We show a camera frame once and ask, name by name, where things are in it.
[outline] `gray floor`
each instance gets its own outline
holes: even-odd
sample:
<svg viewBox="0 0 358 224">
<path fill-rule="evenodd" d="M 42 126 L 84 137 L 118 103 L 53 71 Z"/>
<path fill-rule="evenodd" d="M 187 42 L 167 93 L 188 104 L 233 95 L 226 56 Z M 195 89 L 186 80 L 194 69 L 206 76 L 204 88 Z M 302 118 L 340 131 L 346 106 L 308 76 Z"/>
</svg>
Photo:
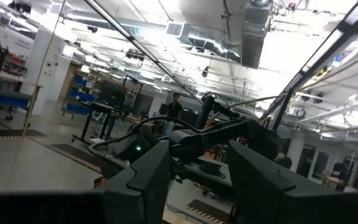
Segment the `gray floor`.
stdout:
<svg viewBox="0 0 358 224">
<path fill-rule="evenodd" d="M 80 135 L 85 123 L 84 116 L 71 118 L 62 116 L 61 104 L 47 102 L 42 116 L 33 116 L 31 129 L 48 135 L 47 138 L 0 140 L 0 186 L 2 190 L 80 190 L 90 189 L 93 179 L 99 174 L 53 152 L 45 145 L 69 143 L 71 135 Z M 15 112 L 14 120 L 6 121 L 5 112 L 0 111 L 0 129 L 22 129 L 24 114 Z M 123 135 L 129 124 L 118 122 L 113 135 Z M 85 148 L 82 143 L 72 143 Z M 211 199 L 202 194 L 201 189 L 190 181 L 174 183 L 168 195 L 168 204 L 186 211 L 186 206 L 194 199 L 230 211 L 231 204 Z"/>
</svg>

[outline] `air duct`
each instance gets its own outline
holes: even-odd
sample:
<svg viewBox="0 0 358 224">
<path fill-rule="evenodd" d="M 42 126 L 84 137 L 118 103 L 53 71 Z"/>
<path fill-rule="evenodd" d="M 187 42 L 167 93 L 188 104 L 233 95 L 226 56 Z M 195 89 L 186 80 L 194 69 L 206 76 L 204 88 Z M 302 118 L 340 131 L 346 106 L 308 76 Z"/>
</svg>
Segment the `air duct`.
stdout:
<svg viewBox="0 0 358 224">
<path fill-rule="evenodd" d="M 65 18 L 88 26 L 115 30 L 110 23 L 95 13 L 71 10 L 65 14 Z M 220 32 L 218 30 L 197 28 L 189 24 L 172 21 L 170 21 L 167 26 L 164 26 L 123 18 L 117 18 L 116 20 L 131 35 L 142 36 L 146 33 L 150 33 L 150 30 L 154 31 L 156 35 L 158 35 L 158 33 L 165 33 L 176 37 L 181 43 L 190 46 L 190 48 L 197 47 L 210 50 L 219 57 L 229 58 L 237 63 L 241 62 L 240 55 L 236 52 L 239 45 L 230 45 L 222 41 L 219 35 L 216 35 L 217 32 Z"/>
<path fill-rule="evenodd" d="M 247 1 L 242 30 L 241 65 L 258 68 L 272 14 L 272 0 Z"/>
</svg>

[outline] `man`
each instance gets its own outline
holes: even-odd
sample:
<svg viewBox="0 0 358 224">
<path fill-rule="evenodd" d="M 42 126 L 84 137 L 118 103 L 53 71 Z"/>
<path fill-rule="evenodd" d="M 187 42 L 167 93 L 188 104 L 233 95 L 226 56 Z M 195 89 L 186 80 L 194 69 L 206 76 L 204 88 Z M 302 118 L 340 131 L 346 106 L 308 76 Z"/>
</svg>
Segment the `man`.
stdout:
<svg viewBox="0 0 358 224">
<path fill-rule="evenodd" d="M 179 94 L 173 94 L 173 101 L 168 105 L 168 111 L 166 116 L 171 118 L 178 118 L 182 109 L 181 104 L 178 102 Z M 173 121 L 166 121 L 164 124 L 164 136 L 168 136 L 172 133 L 175 123 Z"/>
</svg>

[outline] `shelving unit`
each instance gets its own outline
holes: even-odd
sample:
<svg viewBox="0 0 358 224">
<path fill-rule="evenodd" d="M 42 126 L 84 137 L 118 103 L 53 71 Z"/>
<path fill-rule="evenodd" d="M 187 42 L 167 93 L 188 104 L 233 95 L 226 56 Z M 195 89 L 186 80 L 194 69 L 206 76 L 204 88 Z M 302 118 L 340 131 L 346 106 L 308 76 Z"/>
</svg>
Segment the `shelving unit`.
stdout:
<svg viewBox="0 0 358 224">
<path fill-rule="evenodd" d="M 74 118 L 74 115 L 86 116 L 90 109 L 83 106 L 80 101 L 94 101 L 99 93 L 102 80 L 94 75 L 79 70 L 71 74 L 71 80 L 63 101 L 63 115 L 66 113 Z"/>
</svg>

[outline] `black floor mat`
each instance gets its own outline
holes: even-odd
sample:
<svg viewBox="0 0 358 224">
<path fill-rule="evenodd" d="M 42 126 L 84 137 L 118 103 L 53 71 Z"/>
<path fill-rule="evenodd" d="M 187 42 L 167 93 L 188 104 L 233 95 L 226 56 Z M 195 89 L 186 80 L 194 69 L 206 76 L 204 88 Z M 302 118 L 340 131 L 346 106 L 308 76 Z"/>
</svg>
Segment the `black floor mat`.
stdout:
<svg viewBox="0 0 358 224">
<path fill-rule="evenodd" d="M 104 161 L 92 156 L 90 153 L 77 149 L 70 144 L 51 144 L 50 149 L 55 152 L 89 168 L 96 172 L 99 172 L 105 178 L 111 178 L 114 174 L 118 173 L 119 170 L 107 165 Z"/>
<path fill-rule="evenodd" d="M 190 204 L 187 205 L 187 209 L 211 220 L 212 222 L 219 224 L 226 223 L 229 219 L 228 213 L 215 207 L 212 207 L 200 200 L 193 200 L 192 202 L 190 202 Z"/>
<path fill-rule="evenodd" d="M 0 129 L 0 139 L 20 139 L 22 137 L 23 129 Z M 28 129 L 25 138 L 44 138 L 46 134 L 39 131 Z"/>
</svg>

